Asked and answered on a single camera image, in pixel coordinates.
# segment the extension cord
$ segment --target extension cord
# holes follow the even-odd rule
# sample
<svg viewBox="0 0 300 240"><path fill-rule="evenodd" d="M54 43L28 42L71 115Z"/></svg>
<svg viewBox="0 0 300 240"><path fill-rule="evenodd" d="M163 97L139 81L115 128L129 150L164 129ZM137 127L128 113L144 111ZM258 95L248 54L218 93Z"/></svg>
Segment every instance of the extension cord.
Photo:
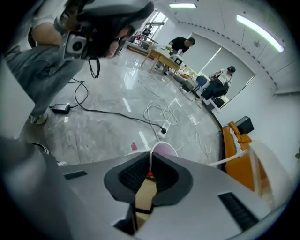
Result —
<svg viewBox="0 0 300 240"><path fill-rule="evenodd" d="M162 139L162 138L165 138L165 135L167 134L168 130L169 130L169 127L170 127L171 123L169 120L166 120L162 127L165 129L165 133L162 133L162 130L160 129L157 133L157 135Z"/></svg>

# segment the chair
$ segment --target chair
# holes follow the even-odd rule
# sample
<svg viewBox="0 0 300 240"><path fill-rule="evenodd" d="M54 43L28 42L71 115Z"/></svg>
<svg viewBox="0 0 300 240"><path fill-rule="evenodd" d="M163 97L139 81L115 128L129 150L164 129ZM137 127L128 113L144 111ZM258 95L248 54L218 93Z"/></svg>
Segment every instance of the chair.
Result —
<svg viewBox="0 0 300 240"><path fill-rule="evenodd" d="M193 89L194 92L197 92L202 86L204 86L207 83L207 79L204 76L198 76L196 78L196 82L198 86Z"/></svg>

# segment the camera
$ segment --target camera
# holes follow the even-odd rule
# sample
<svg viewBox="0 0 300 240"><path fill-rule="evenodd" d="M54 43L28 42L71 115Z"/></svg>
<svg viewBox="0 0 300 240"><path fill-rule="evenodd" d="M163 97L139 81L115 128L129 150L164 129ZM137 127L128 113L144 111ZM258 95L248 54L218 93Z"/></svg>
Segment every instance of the camera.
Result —
<svg viewBox="0 0 300 240"><path fill-rule="evenodd" d="M86 43L87 39L85 37L69 32L64 45L63 58L80 59Z"/></svg>

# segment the fluorescent light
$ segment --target fluorescent light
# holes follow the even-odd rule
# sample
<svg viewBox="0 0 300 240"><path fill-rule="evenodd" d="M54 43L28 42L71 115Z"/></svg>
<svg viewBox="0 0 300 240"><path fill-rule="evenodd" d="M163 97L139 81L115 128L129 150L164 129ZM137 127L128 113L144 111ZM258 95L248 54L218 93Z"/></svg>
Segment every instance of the fluorescent light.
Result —
<svg viewBox="0 0 300 240"><path fill-rule="evenodd" d="M173 3L169 4L171 8L197 8L194 3Z"/></svg>
<svg viewBox="0 0 300 240"><path fill-rule="evenodd" d="M277 49L277 51L279 51L280 53L283 52L284 47L278 41L276 41L276 39L274 37L272 37L266 30L262 29L260 26L258 26L254 22L252 22L252 21L248 20L247 18L244 18L240 15L236 15L236 20L238 20L240 23L248 26L249 28L253 29L258 34L260 34L269 43L271 43Z"/></svg>

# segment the glossy floor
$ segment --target glossy floor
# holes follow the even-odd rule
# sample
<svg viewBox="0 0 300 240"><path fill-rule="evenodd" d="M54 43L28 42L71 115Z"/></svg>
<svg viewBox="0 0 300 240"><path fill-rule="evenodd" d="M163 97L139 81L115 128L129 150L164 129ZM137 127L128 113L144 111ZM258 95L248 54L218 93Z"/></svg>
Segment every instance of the glossy floor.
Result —
<svg viewBox="0 0 300 240"><path fill-rule="evenodd" d="M177 120L170 118L173 125L163 141L176 150L187 142L177 151L179 157L205 164L218 161L220 129L210 114L197 106L192 95L183 95L179 90L180 84L170 80L170 77L156 70L152 75L149 74L153 61L147 60L141 68L143 59L143 56L123 49L120 56L101 60L98 79L91 77L89 65L85 64L75 76L75 79L85 81L89 90L89 96L82 105L140 119L144 119L148 103L158 103L164 109L168 105L174 110ZM77 86L77 83L67 84L53 104L75 105L74 91ZM80 87L77 91L78 100L83 100L85 96L86 90ZM68 164L102 161L126 155L133 150L149 150L157 142L151 126L136 120L114 114L86 112L81 107L72 108L66 116L48 112L49 119L43 126L27 122L22 138L44 144L58 161ZM156 123L164 123L161 110L150 107L149 115L152 120L160 120Z"/></svg>

